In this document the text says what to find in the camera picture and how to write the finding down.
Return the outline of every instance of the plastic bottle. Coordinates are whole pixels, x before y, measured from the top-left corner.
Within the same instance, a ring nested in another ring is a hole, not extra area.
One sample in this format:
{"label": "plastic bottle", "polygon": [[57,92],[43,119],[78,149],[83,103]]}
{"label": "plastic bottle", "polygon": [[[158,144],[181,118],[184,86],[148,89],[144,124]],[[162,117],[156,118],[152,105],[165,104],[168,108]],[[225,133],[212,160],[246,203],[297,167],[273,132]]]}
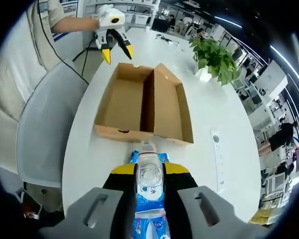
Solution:
{"label": "plastic bottle", "polygon": [[157,187],[163,182],[162,165],[156,147],[150,140],[141,142],[138,156],[137,183],[142,187]]}

